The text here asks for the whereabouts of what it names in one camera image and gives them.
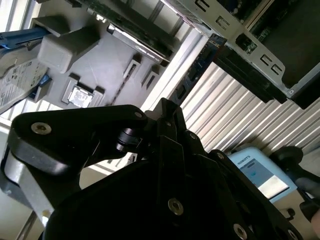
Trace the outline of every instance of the sticker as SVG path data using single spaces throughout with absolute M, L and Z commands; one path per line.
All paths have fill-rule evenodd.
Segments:
M 32 60 L 9 70 L 0 79 L 0 108 L 25 98 L 46 74 L 47 67 Z

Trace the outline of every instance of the light blue device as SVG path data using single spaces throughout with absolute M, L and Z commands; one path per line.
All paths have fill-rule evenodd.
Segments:
M 228 157 L 271 203 L 297 189 L 280 167 L 256 147 L 245 148 Z

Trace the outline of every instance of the label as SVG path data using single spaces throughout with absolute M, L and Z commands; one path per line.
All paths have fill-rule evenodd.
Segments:
M 254 158 L 240 170 L 267 199 L 272 199 L 289 188 L 286 183 Z
M 5 105 L 10 105 L 9 107 L 11 107 L 15 102 L 27 97 L 46 74 L 47 69 L 37 59 L 27 61 L 10 69 L 0 79 L 0 108 Z

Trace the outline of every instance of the blue handle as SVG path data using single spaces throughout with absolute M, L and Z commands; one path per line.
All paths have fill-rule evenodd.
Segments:
M 45 35 L 50 34 L 42 27 L 19 31 L 7 31 L 0 33 L 0 45 L 6 49 L 16 49 L 25 43 L 42 39 Z

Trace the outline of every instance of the metal frame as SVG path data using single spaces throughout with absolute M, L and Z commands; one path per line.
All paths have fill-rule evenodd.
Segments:
M 177 0 L 190 11 L 199 22 L 203 22 L 211 28 L 212 33 L 218 33 L 227 39 L 226 45 L 233 49 L 243 59 L 259 70 L 272 84 L 277 86 L 289 97 L 289 89 L 282 83 L 285 72 L 284 64 L 260 43 L 234 16 L 232 16 L 216 0 Z M 245 35 L 256 48 L 247 54 L 236 43 L 240 35 Z

